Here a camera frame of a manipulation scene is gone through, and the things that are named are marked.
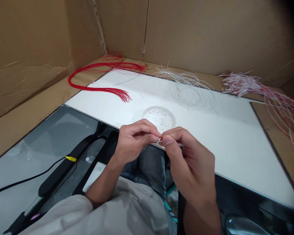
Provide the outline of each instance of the red wire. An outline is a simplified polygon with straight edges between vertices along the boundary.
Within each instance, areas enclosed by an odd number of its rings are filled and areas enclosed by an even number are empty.
[[[106,57],[114,57],[116,59],[121,59],[121,57],[118,56],[106,56]],[[108,66],[110,67],[109,70],[97,70],[94,68],[97,67],[101,67],[101,66]],[[128,95],[127,91],[121,90],[121,89],[117,89],[117,88],[95,88],[95,87],[87,87],[87,86],[80,86],[80,85],[76,85],[74,83],[72,83],[72,78],[82,72],[82,71],[95,71],[95,72],[108,72],[111,71],[113,69],[120,69],[120,70],[129,70],[129,71],[136,71],[139,73],[143,73],[147,70],[147,65],[139,65],[139,64],[135,64],[135,63],[131,63],[131,62],[124,62],[124,61],[117,61],[117,62],[102,62],[102,63],[96,63],[96,64],[90,64],[87,65],[85,67],[82,67],[78,70],[76,70],[75,72],[73,72],[69,77],[68,77],[68,83],[77,89],[80,90],[88,90],[88,91],[105,91],[105,92],[110,92],[113,93],[117,96],[119,96],[122,101],[124,102],[129,102],[131,99],[131,97]]]

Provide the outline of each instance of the yellow cable tie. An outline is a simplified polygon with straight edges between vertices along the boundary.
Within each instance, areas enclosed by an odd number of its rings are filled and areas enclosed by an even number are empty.
[[[69,156],[65,156],[66,159],[69,159],[70,161],[76,162],[76,158],[74,157],[69,157]]]

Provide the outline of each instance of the left hand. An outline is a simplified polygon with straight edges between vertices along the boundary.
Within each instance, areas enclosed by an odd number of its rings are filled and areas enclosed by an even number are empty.
[[[125,165],[134,161],[145,146],[157,143],[160,137],[162,137],[162,134],[147,119],[139,120],[130,125],[123,125],[120,128],[114,155],[120,164]]]

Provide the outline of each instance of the fingernail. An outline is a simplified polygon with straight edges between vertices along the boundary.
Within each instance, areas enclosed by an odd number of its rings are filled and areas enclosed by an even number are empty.
[[[172,140],[172,137],[166,135],[163,137],[163,142],[165,145],[169,145],[169,144],[172,144],[173,143],[173,140]]]

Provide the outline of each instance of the forearm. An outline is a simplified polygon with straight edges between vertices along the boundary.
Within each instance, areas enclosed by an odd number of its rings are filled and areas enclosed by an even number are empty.
[[[101,175],[85,194],[94,205],[94,208],[109,200],[123,168],[124,164],[119,163],[117,156],[113,155]]]
[[[215,201],[201,202],[196,208],[186,202],[183,221],[186,235],[221,234],[219,210]]]

